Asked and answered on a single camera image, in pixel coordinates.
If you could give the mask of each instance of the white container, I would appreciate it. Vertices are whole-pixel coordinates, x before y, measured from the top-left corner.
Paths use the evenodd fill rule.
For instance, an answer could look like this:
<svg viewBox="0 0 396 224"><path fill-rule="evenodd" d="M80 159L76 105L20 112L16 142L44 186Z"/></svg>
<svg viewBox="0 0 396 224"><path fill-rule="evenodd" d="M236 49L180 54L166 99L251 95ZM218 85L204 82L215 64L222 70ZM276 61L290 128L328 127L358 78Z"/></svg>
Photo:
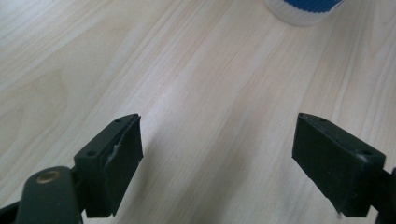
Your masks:
<svg viewBox="0 0 396 224"><path fill-rule="evenodd" d="M320 22L343 2L344 0L265 0L276 17L298 26Z"/></svg>

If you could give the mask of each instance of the screw hole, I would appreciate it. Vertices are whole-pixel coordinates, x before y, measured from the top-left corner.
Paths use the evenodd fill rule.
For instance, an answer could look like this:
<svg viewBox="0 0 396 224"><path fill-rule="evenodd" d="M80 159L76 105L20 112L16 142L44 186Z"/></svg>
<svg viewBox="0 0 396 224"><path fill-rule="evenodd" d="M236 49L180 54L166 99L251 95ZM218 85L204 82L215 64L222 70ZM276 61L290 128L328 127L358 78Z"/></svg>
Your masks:
<svg viewBox="0 0 396 224"><path fill-rule="evenodd" d="M61 175L61 173L59 173L59 171L48 171L42 175L40 175L36 182L39 184L47 184L49 182L51 182L52 180L58 178Z"/></svg>
<svg viewBox="0 0 396 224"><path fill-rule="evenodd" d="M95 151L89 151L89 152L87 153L87 156L94 156L94 155L96 155L96 152L95 152Z"/></svg>

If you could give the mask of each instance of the tabletop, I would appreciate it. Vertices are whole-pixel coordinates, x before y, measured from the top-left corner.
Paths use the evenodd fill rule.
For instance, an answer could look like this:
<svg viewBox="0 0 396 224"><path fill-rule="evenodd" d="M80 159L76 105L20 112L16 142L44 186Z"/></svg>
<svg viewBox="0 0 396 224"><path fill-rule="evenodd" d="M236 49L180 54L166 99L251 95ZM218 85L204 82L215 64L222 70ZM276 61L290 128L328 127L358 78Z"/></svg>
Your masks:
<svg viewBox="0 0 396 224"><path fill-rule="evenodd" d="M291 158L297 115L396 166L396 1L323 22L263 0L0 2L0 205L138 113L144 159L115 217L85 223L374 223L340 217Z"/></svg>

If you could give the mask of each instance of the blue stripe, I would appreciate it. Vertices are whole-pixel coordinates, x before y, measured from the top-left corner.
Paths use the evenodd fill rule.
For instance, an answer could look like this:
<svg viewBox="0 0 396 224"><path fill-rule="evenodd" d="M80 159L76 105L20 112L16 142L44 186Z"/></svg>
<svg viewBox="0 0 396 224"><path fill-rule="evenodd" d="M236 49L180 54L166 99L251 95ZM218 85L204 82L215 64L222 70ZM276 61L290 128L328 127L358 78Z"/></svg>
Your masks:
<svg viewBox="0 0 396 224"><path fill-rule="evenodd" d="M284 0L290 5L308 12L328 12L344 0Z"/></svg>

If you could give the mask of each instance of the wooden table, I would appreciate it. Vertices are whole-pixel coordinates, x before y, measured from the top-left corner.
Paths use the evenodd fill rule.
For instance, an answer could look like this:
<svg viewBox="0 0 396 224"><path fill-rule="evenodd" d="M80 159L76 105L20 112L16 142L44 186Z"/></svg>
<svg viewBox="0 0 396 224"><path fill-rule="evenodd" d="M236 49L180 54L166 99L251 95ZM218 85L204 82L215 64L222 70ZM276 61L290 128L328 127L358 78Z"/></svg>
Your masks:
<svg viewBox="0 0 396 224"><path fill-rule="evenodd" d="M396 1L294 27L263 0L0 3L0 205L107 124L142 116L116 217L86 223L374 223L337 217L291 158L299 112L396 166Z"/></svg>

